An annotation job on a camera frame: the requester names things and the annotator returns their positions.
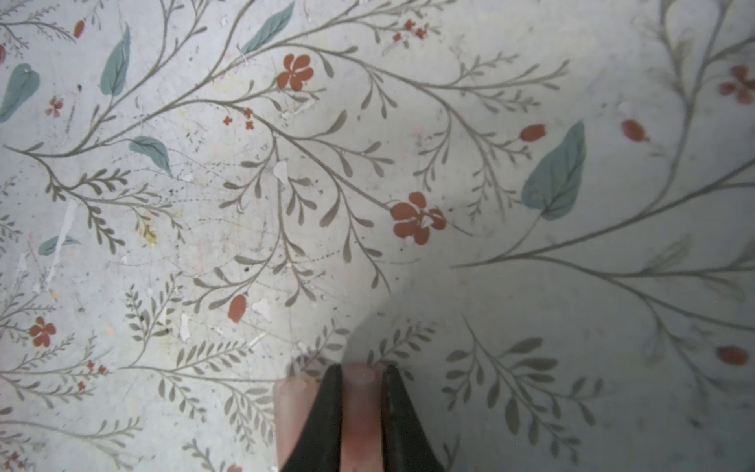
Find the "worn surface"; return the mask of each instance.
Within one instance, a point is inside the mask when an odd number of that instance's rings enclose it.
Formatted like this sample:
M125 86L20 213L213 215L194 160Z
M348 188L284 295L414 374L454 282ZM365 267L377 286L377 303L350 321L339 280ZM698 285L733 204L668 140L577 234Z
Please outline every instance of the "worn surface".
M452 470L749 470L754 23L0 0L0 465L270 470L345 359Z

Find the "black tool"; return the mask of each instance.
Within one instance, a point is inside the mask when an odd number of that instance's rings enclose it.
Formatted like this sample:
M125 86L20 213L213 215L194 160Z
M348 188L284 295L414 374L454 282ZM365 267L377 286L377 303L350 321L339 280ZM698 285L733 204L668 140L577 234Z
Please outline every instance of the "black tool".
M341 365L328 367L294 451L281 472L341 469ZM381 430L384 472L442 472L395 366L383 373Z

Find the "yellow stain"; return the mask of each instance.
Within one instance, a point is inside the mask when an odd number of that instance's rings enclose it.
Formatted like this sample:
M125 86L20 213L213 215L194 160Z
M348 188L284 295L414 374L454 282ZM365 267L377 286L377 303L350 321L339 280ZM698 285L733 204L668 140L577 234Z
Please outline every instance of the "yellow stain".
M157 235L152 231L152 228L149 227L149 224L144 225L142 236L144 236L144 239L146 239L150 245L157 245Z

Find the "finger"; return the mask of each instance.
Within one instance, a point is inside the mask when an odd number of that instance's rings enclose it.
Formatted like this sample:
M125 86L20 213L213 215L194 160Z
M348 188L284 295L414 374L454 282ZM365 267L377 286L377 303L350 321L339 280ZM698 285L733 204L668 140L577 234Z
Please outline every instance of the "finger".
M381 372L344 366L341 472L383 472Z
M315 401L317 387L315 379L306 375L287 378L273 387L276 450L280 467L288 460L299 440Z

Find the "black prong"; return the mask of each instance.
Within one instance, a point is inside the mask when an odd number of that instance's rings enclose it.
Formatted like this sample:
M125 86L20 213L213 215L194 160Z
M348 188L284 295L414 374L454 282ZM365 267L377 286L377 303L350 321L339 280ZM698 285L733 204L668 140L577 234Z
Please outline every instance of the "black prong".
M383 373L381 430L384 472L443 472L396 366Z
M281 472L341 469L341 365L328 367L301 436Z

